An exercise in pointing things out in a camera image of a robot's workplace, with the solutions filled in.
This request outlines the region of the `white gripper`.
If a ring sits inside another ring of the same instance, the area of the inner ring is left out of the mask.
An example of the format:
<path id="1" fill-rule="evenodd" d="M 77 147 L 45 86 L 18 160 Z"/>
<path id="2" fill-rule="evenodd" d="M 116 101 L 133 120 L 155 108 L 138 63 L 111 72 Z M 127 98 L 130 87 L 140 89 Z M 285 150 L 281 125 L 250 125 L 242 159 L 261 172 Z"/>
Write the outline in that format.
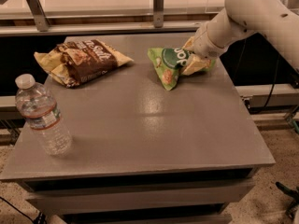
<path id="1" fill-rule="evenodd" d="M 182 48 L 194 53 L 188 58 L 187 64 L 181 68 L 180 74 L 182 76 L 209 70 L 214 65 L 214 60 L 228 49 L 228 47 L 216 45 L 210 39 L 207 32 L 207 22 L 197 29 L 195 35 L 191 36 Z"/>

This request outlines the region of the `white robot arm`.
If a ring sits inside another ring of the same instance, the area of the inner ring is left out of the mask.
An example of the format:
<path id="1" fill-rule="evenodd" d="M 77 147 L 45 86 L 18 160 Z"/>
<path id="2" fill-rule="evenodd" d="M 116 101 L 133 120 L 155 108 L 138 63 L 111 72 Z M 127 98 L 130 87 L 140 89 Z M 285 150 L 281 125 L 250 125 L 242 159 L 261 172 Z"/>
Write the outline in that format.
<path id="1" fill-rule="evenodd" d="M 186 49 L 203 60 L 215 60 L 234 42 L 256 33 L 299 69 L 299 16 L 282 0 L 225 0 L 222 11 L 200 25 Z"/>

